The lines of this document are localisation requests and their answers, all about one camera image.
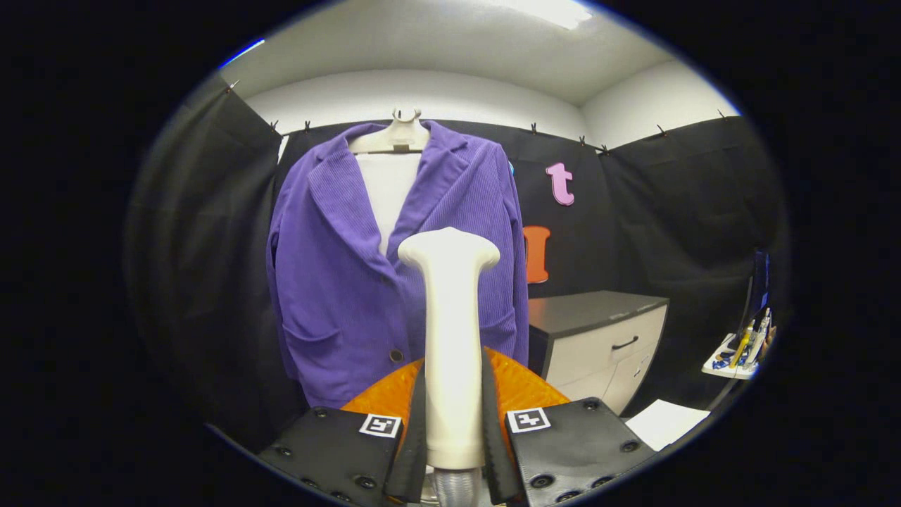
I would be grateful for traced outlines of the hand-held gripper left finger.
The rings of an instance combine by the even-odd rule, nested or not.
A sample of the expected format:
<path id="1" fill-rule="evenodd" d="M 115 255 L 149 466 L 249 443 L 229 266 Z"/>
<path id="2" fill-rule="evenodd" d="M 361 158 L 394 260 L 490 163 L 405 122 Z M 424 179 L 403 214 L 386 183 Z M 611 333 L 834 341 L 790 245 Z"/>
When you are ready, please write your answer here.
<path id="1" fill-rule="evenodd" d="M 424 361 L 389 373 L 341 408 L 316 406 L 258 453 L 325 504 L 418 503 L 426 474 Z"/>

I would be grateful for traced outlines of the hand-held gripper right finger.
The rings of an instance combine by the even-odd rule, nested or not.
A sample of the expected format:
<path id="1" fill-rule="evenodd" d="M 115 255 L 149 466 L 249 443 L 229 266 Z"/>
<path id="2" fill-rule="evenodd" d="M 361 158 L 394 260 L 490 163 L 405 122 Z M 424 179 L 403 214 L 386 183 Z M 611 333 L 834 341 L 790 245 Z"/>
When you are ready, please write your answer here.
<path id="1" fill-rule="evenodd" d="M 492 503 L 559 506 L 616 487 L 657 452 L 605 404 L 569 400 L 505 354 L 482 352 L 483 436 Z"/>

